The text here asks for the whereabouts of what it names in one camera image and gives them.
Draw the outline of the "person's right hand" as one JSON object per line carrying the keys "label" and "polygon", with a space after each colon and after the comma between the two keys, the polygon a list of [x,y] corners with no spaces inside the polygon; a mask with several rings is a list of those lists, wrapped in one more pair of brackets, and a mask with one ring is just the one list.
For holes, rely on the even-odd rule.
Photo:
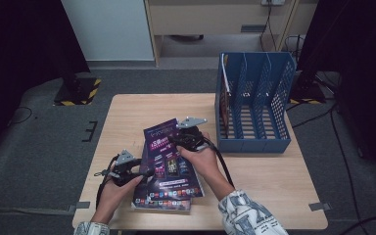
{"label": "person's right hand", "polygon": [[234,191],[234,187],[222,175],[213,149],[205,148],[199,152],[191,152],[177,146],[177,150],[209,184],[219,201]]}

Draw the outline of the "brown cover magazine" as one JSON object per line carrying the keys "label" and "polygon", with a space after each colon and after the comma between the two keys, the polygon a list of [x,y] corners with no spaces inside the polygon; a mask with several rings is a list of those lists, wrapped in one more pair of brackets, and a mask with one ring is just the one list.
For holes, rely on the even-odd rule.
{"label": "brown cover magazine", "polygon": [[226,60],[227,55],[225,53],[221,54],[221,94],[220,94],[220,114],[223,121],[223,127],[225,132],[225,137],[229,134],[229,97],[230,97],[230,87],[226,73]]}

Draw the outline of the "blue plastic file rack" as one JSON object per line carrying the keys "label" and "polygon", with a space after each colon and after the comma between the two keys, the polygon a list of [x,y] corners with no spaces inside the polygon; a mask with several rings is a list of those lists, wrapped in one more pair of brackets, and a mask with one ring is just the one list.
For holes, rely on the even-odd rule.
{"label": "blue plastic file rack", "polygon": [[291,142],[286,105],[296,64],[286,52],[225,52],[230,87],[229,134],[220,114],[221,55],[215,91],[215,128],[223,153],[282,153]]}

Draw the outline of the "purple magazine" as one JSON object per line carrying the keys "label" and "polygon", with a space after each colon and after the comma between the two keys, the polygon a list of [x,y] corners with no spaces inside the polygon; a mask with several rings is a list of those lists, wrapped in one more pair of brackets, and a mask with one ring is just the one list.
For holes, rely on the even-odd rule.
{"label": "purple magazine", "polygon": [[173,118],[144,130],[147,165],[154,171],[147,194],[153,201],[204,197],[195,169],[168,140],[178,134],[176,125]]}
{"label": "purple magazine", "polygon": [[148,146],[144,145],[139,171],[145,172],[148,169],[153,169],[155,173],[150,177],[144,176],[136,186],[131,202],[132,208],[144,212],[189,213],[191,211],[191,199],[167,199],[165,197],[167,191],[160,191],[155,185],[159,179],[165,179],[165,161],[162,156],[159,156],[159,162],[155,164],[148,154]]}

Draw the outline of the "grey tape strip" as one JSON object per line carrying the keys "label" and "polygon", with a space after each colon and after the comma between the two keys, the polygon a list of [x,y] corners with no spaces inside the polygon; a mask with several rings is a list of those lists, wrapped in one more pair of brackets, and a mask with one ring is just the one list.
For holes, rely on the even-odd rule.
{"label": "grey tape strip", "polygon": [[68,206],[68,212],[75,213],[77,209],[89,209],[91,202],[77,202],[75,205]]}
{"label": "grey tape strip", "polygon": [[329,203],[321,203],[321,202],[318,202],[318,203],[313,203],[313,204],[309,204],[308,205],[310,210],[312,212],[315,212],[315,211],[329,211],[332,209],[331,205]]}

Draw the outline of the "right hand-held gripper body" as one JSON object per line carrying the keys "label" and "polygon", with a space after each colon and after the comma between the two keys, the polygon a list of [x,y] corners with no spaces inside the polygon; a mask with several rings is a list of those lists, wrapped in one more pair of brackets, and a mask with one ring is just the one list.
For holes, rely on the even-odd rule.
{"label": "right hand-held gripper body", "polygon": [[174,135],[182,135],[184,145],[181,146],[191,152],[199,152],[210,145],[210,141],[203,136],[198,125],[206,123],[205,118],[187,117],[176,125],[178,132]]}

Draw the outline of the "light wooden desk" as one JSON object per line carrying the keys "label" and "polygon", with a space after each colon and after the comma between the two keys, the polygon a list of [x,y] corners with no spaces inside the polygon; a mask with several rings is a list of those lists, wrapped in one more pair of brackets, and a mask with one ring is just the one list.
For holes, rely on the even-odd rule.
{"label": "light wooden desk", "polygon": [[[319,0],[286,0],[262,6],[261,0],[144,0],[156,64],[167,35],[257,34],[265,51],[286,47],[289,36],[306,34]],[[264,24],[265,32],[242,33],[242,24]]]}

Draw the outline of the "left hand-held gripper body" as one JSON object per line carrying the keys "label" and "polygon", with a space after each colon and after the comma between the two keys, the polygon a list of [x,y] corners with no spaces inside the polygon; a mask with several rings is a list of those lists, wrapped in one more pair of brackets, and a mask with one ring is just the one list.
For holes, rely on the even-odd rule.
{"label": "left hand-held gripper body", "polygon": [[132,168],[136,165],[137,159],[127,150],[122,150],[120,154],[117,154],[112,158],[107,169],[103,169],[101,172],[96,172],[95,176],[109,175],[115,185],[123,186],[137,176],[136,173],[132,172]]}

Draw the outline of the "black striped stand base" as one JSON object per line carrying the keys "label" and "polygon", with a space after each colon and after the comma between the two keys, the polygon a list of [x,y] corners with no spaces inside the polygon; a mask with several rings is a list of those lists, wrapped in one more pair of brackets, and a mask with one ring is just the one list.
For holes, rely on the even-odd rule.
{"label": "black striped stand base", "polygon": [[306,76],[301,70],[294,75],[289,99],[291,104],[322,104],[326,102],[325,95],[315,76]]}
{"label": "black striped stand base", "polygon": [[55,99],[55,106],[89,105],[99,88],[101,79],[89,72],[76,73],[64,78]]}

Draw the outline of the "person's left hand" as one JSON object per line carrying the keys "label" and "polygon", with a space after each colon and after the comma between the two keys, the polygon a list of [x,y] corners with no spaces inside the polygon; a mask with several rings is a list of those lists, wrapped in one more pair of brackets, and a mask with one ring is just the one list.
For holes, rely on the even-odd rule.
{"label": "person's left hand", "polygon": [[142,179],[142,176],[137,176],[123,186],[117,186],[112,179],[109,179],[102,191],[99,205],[92,217],[92,221],[108,223],[121,201],[134,190]]}

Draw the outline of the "white cabinet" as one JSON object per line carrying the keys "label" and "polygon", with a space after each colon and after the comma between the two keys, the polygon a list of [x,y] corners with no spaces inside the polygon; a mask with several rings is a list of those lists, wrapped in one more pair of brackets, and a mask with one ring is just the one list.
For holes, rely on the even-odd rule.
{"label": "white cabinet", "polygon": [[62,0],[87,61],[153,61],[144,0]]}

